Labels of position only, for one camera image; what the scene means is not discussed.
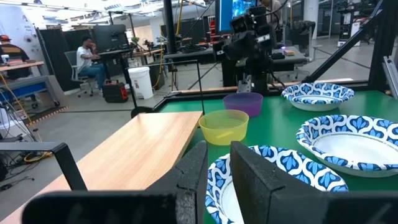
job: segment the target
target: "purple bowl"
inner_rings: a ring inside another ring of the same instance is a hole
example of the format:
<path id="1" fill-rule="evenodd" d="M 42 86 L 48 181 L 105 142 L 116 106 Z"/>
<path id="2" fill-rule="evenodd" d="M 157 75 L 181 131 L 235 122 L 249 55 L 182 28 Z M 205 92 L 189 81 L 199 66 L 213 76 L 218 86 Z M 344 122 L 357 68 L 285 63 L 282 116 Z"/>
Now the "purple bowl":
<path id="1" fill-rule="evenodd" d="M 262 99 L 258 93 L 234 93 L 224 97 L 223 101 L 227 110 L 240 110 L 254 117 L 261 111 Z"/>

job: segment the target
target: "blue and white paper bowl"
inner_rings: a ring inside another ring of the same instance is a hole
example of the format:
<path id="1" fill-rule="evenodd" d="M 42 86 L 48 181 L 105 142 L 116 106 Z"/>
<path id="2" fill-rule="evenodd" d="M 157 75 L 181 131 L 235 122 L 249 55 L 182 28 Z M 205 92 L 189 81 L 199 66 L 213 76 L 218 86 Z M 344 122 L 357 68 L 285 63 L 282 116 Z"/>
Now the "blue and white paper bowl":
<path id="1" fill-rule="evenodd" d="M 354 97 L 354 91 L 331 83 L 302 83 L 287 87 L 282 96 L 301 110 L 329 111 Z"/>
<path id="2" fill-rule="evenodd" d="M 322 191 L 346 192 L 344 180 L 326 166 L 302 153 L 272 146 L 251 146 L 251 150 L 293 177 Z M 208 169 L 205 206 L 217 224 L 243 223 L 232 182 L 229 154 L 218 158 Z"/>
<path id="3" fill-rule="evenodd" d="M 296 139 L 334 170 L 361 177 L 398 174 L 398 124 L 386 119 L 321 116 L 306 121 Z"/>

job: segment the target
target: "black bar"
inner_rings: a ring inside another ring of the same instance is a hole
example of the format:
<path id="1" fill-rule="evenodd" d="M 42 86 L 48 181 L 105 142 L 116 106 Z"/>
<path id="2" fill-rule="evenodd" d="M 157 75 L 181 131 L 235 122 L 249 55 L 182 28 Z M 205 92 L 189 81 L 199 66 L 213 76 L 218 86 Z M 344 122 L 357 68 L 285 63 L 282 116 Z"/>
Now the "black bar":
<path id="1" fill-rule="evenodd" d="M 101 57 L 101 62 L 102 62 L 102 64 L 104 65 L 104 69 L 105 69 L 105 76 L 106 76 L 106 79 L 110 80 L 110 79 L 111 79 L 111 75 L 109 74 L 109 71 L 108 71 L 108 64 L 106 64 L 106 61 L 107 61 L 106 58 Z"/>
<path id="2" fill-rule="evenodd" d="M 386 76 L 383 70 L 383 57 L 392 55 L 396 38 L 397 0 L 383 0 L 382 19 L 377 29 L 376 40 L 369 73 L 369 87 L 372 90 L 386 90 Z"/>
<path id="3" fill-rule="evenodd" d="M 20 152 L 52 152 L 71 190 L 87 190 L 76 162 L 63 142 L 2 142 L 1 151 Z"/>
<path id="4" fill-rule="evenodd" d="M 68 145 L 62 143 L 59 150 L 55 150 L 55 158 L 65 176 L 71 190 L 87 190 L 85 182 L 80 175 L 79 169 L 73 159 Z"/>
<path id="5" fill-rule="evenodd" d="M 134 103 L 134 108 L 137 108 L 137 101 L 136 101 L 136 97 L 134 96 L 134 89 L 132 88 L 132 83 L 131 83 L 131 79 L 129 76 L 129 70 L 128 70 L 129 66 L 126 65 L 126 62 L 124 61 L 122 54 L 119 54 L 119 59 L 120 59 L 120 64 L 123 69 L 124 78 L 126 79 L 126 83 L 130 87 L 130 93 L 131 93 L 132 102 Z"/>
<path id="6" fill-rule="evenodd" d="M 109 14 L 109 18 L 111 19 L 111 24 L 113 25 L 112 12 L 109 11 L 108 14 Z"/>
<path id="7" fill-rule="evenodd" d="M 132 23 L 131 13 L 129 13 L 129 17 L 130 17 L 130 25 L 131 25 L 131 29 L 132 29 L 132 36 L 136 37 L 136 32 L 134 31 L 134 25 Z"/>
<path id="8" fill-rule="evenodd" d="M 330 67 L 332 67 L 342 56 L 344 56 L 345 53 L 354 47 L 354 45 L 368 33 L 369 29 L 372 29 L 378 23 L 378 21 L 381 19 L 381 15 L 382 12 L 377 12 L 374 17 L 370 17 L 357 33 L 347 40 L 347 42 L 341 46 L 332 56 L 330 56 L 326 62 L 318 67 L 315 72 L 304 78 L 302 83 L 315 82 L 318 80 L 318 78 L 321 77 Z"/>
<path id="9" fill-rule="evenodd" d="M 199 63 L 197 62 L 197 69 L 198 69 L 198 81 L 199 81 L 199 90 L 200 90 L 200 99 L 201 99 L 201 109 L 203 111 L 203 115 L 205 115 L 205 104 L 203 103 L 203 90 L 201 89 L 201 76 L 200 76 L 200 69 Z"/>
<path id="10" fill-rule="evenodd" d="M 164 15 L 166 18 L 166 32 L 167 32 L 167 51 L 170 54 L 174 54 L 177 49 L 175 48 L 175 34 L 174 34 L 174 21 L 173 21 L 173 10 L 172 1 L 163 0 Z"/>

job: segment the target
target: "man sitting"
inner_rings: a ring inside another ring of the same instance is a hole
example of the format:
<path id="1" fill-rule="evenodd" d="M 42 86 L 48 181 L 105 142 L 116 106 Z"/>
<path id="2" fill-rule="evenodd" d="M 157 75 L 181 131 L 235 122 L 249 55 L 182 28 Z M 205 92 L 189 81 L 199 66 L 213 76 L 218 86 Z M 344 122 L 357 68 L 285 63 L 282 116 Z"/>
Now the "man sitting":
<path id="1" fill-rule="evenodd" d="M 91 60 L 100 57 L 91 52 L 93 48 L 95 48 L 93 40 L 90 37 L 84 37 L 83 45 L 77 49 L 76 53 L 77 73 L 81 77 L 96 78 L 99 92 L 102 93 L 102 87 L 105 82 L 105 69 L 103 64 L 93 65 Z"/>

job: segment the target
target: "office chair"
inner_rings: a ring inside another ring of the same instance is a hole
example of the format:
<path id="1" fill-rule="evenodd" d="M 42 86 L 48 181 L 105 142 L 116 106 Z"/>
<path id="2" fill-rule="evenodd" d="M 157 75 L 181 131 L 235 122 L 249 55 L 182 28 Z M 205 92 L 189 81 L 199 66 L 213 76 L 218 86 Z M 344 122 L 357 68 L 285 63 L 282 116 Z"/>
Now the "office chair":
<path id="1" fill-rule="evenodd" d="M 72 81 L 76 81 L 76 82 L 82 82 L 82 84 L 80 84 L 80 88 L 82 85 L 88 85 L 89 89 L 90 89 L 90 96 L 93 96 L 93 87 L 91 86 L 91 82 L 95 81 L 95 78 L 90 78 L 90 77 L 79 77 L 78 73 L 77 73 L 77 62 L 76 62 L 76 51 L 69 51 L 69 52 L 64 52 L 65 56 L 68 59 L 69 65 L 72 68 Z M 78 92 L 77 97 L 80 97 L 81 93 L 87 93 L 86 88 L 82 89 L 81 91 Z"/>

